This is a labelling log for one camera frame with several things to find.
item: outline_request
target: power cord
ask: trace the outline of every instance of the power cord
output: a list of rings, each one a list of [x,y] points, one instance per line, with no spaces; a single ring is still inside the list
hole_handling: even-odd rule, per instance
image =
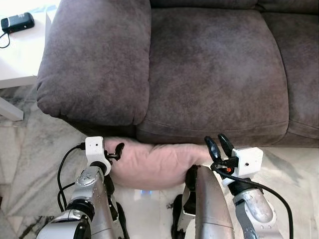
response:
[[[59,204],[59,208],[61,210],[61,212],[64,211],[64,208],[66,208],[67,204],[66,204],[66,199],[65,199],[65,195],[64,195],[64,190],[71,187],[72,185],[74,185],[75,183],[71,183],[65,187],[62,187],[61,185],[61,171],[62,171],[62,167],[63,167],[63,164],[66,160],[66,158],[68,157],[68,155],[75,149],[81,149],[81,150],[85,150],[85,143],[80,143],[79,145],[77,146],[74,146],[73,148],[71,148],[63,157],[61,163],[60,163],[60,166],[59,166],[59,169],[58,169],[58,175],[57,175],[57,181],[58,181],[58,186],[59,186],[59,193],[58,193],[58,196],[57,196],[57,200],[58,200],[58,204]]]
[[[216,171],[218,174],[224,176],[225,178],[229,178],[229,179],[232,179],[232,180],[235,180],[235,181],[238,181],[238,182],[242,182],[242,183],[247,183],[247,184],[250,184],[250,185],[253,185],[253,186],[256,186],[256,187],[259,187],[259,188],[262,188],[268,192],[270,192],[271,194],[275,195],[286,207],[287,209],[287,213],[288,213],[288,220],[289,220],[289,239],[293,239],[294,238],[294,222],[293,222],[293,213],[289,207],[289,204],[286,202],[286,200],[280,196],[279,193],[277,193],[276,191],[274,191],[273,189],[271,188],[268,188],[267,186],[265,185],[262,185],[260,183],[256,183],[256,182],[253,182],[253,181],[248,181],[246,179],[242,179],[242,178],[238,178],[238,177],[234,177],[234,176],[231,176],[227,173],[224,173],[223,171],[221,171],[220,169],[217,168],[217,164],[213,164],[211,169],[213,171]]]
[[[8,40],[9,40],[9,43],[8,43],[8,45],[7,46],[0,46],[0,48],[6,48],[6,47],[8,47],[9,45],[10,45],[10,37],[9,37],[9,33],[4,33],[4,34],[2,34],[1,36],[0,36],[0,39],[4,36],[4,35],[6,35],[6,34],[8,34]]]

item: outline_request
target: gray sofa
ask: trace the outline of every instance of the gray sofa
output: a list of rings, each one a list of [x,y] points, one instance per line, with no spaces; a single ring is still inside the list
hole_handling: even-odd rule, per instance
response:
[[[86,135],[319,147],[318,0],[62,0],[40,109]]]

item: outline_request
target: marble floor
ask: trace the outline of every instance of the marble floor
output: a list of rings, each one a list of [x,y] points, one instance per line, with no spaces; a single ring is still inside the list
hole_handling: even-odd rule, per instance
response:
[[[23,121],[0,116],[0,239],[34,239],[39,230],[59,213],[56,202],[56,172],[60,160],[85,136],[59,119],[43,114],[36,106],[35,88],[24,86],[0,90],[0,96],[25,112]],[[319,149],[263,147],[262,170],[254,180],[279,192],[291,205],[296,239],[319,239]],[[71,153],[62,172],[63,184],[73,182],[85,167],[83,152]],[[183,185],[144,192],[115,185],[132,239],[169,239],[171,203]],[[242,232],[234,214],[232,197],[223,189],[235,227]],[[66,191],[70,197],[71,190]],[[278,212],[278,226],[288,238],[287,213],[272,195],[267,199]],[[194,238],[194,222],[186,238]]]

